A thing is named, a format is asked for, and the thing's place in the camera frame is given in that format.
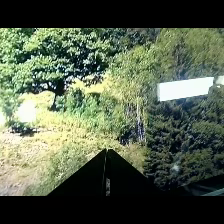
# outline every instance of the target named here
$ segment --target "grassy field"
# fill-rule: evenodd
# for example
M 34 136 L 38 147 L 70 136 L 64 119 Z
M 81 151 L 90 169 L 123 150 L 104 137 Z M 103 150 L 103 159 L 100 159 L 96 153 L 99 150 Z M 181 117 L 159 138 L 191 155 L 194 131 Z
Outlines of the grassy field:
M 103 91 L 99 85 L 90 91 Z M 105 148 L 112 148 L 142 172 L 144 148 L 122 146 L 114 136 L 88 130 L 88 120 L 52 112 L 53 94 L 25 94 L 37 108 L 37 133 L 20 136 L 0 129 L 0 195 L 46 195 Z

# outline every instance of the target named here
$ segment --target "ground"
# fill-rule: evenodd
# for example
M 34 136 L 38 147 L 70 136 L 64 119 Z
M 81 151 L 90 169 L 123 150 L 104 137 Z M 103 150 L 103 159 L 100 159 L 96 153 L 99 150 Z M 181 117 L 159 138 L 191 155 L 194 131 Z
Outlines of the ground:
M 65 147 L 68 151 L 70 148 L 73 150 L 73 154 L 69 154 L 70 157 L 80 153 L 84 156 L 85 159 L 80 165 L 84 165 L 104 148 L 113 148 L 142 172 L 144 150 L 139 145 L 122 146 L 113 136 L 90 132 L 78 118 L 49 111 L 48 107 L 53 100 L 52 93 L 25 94 L 24 99 L 34 100 L 37 105 L 37 120 L 33 124 L 37 132 L 20 136 L 10 133 L 6 128 L 0 129 L 0 195 L 49 193 L 50 190 L 38 193 L 35 188 L 48 179 L 52 158 L 60 155 Z M 61 162 L 67 159 L 71 158 L 59 157 Z

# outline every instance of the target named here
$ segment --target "grass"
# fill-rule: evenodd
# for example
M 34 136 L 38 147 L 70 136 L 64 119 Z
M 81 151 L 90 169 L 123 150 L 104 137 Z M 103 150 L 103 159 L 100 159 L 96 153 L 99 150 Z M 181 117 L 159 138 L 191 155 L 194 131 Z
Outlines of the grass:
M 88 120 L 49 111 L 54 97 L 50 92 L 22 97 L 36 103 L 37 120 L 33 125 L 39 132 L 31 137 L 15 134 L 7 137 L 0 132 L 0 181 L 26 183 L 20 187 L 22 190 L 11 195 L 46 195 L 105 148 L 114 149 L 143 171 L 145 150 L 142 146 L 122 146 L 113 135 L 87 129 Z

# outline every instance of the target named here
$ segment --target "white rectangle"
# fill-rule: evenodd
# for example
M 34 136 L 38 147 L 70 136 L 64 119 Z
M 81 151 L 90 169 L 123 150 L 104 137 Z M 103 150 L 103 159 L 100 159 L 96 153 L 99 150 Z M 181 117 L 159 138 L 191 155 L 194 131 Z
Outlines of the white rectangle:
M 214 77 L 165 82 L 157 86 L 159 101 L 181 99 L 208 94 Z

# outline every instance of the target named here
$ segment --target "vegetation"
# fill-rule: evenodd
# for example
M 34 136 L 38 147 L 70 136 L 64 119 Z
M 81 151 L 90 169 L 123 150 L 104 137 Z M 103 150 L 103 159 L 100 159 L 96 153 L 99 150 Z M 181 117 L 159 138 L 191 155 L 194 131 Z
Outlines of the vegetation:
M 20 99 L 37 103 L 37 131 L 17 145 L 43 149 L 19 163 L 41 169 L 25 195 L 47 194 L 104 148 L 163 190 L 224 173 L 224 87 L 157 100 L 158 83 L 223 74 L 222 29 L 4 28 L 0 39 L 1 110 L 13 121 Z

